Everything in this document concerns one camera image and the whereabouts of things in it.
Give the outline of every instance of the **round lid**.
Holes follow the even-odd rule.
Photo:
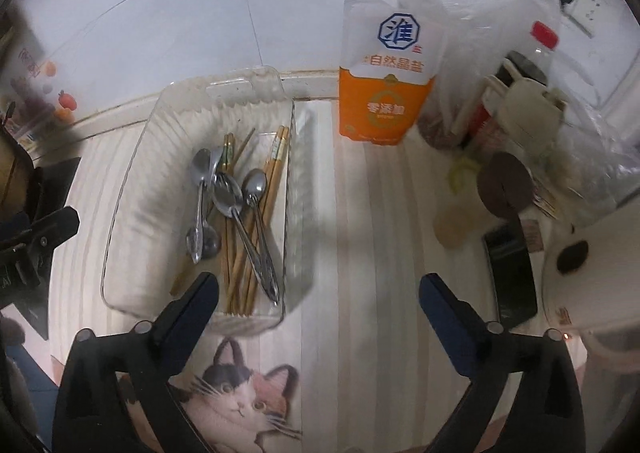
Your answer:
[[[511,219],[533,202],[533,181],[516,157],[497,152],[478,173],[478,195],[494,216]]]
[[[535,22],[531,27],[531,35],[542,45],[551,50],[558,44],[558,35],[542,22]]]

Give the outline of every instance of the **red bottle cap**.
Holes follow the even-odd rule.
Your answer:
[[[542,22],[535,22],[531,27],[531,35],[542,45],[551,50],[558,44],[558,35]]]

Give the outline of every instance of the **small fruit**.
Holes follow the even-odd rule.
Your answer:
[[[48,77],[52,78],[56,75],[56,64],[53,63],[52,61],[47,61],[44,64],[44,74],[47,75]]]
[[[74,97],[63,90],[61,90],[58,95],[58,103],[60,103],[61,107],[67,110],[76,110],[78,108],[78,103],[76,103]]]
[[[71,112],[71,110],[59,108],[59,109],[56,109],[55,112],[53,112],[53,115],[58,120],[62,121],[63,123],[66,123],[67,125],[70,125],[75,121],[74,115]]]

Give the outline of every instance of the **cat face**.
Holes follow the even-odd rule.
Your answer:
[[[197,378],[193,389],[207,406],[221,417],[255,433],[284,426],[287,397],[298,373],[289,366],[277,367],[266,375],[244,364],[238,343],[226,338],[220,343],[213,364]]]

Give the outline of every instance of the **cat picture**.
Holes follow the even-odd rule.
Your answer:
[[[174,393],[213,451],[276,453],[263,448],[266,435],[283,434],[294,439],[302,436],[287,425],[289,401],[297,385],[298,371],[294,367],[281,365],[264,374],[252,370],[244,364],[238,342],[225,338],[212,364],[201,377],[194,376],[190,389],[175,388]],[[131,394],[132,386],[126,392]],[[132,400],[127,397],[127,402],[129,407]],[[136,429],[141,439],[158,451],[157,441],[145,439],[153,435],[148,422],[145,427],[136,425]]]

